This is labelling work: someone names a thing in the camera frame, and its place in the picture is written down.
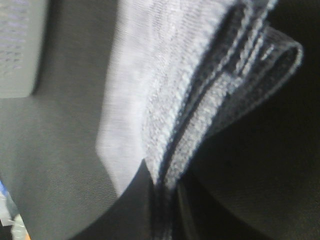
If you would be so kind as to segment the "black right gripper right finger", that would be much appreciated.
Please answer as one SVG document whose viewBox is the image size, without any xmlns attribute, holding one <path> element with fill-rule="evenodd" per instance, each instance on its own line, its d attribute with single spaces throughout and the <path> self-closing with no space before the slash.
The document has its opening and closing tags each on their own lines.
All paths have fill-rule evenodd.
<svg viewBox="0 0 320 240">
<path fill-rule="evenodd" d="M 198 179 L 186 174 L 176 189 L 177 240 L 264 240 L 265 235 L 215 200 Z"/>
</svg>

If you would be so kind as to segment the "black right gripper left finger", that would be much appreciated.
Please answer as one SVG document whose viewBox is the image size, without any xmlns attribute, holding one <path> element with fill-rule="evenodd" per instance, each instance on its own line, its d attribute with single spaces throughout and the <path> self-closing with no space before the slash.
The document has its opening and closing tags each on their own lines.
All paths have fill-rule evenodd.
<svg viewBox="0 0 320 240">
<path fill-rule="evenodd" d="M 74 240 L 151 240 L 153 184 L 143 160 L 118 200 Z"/>
</svg>

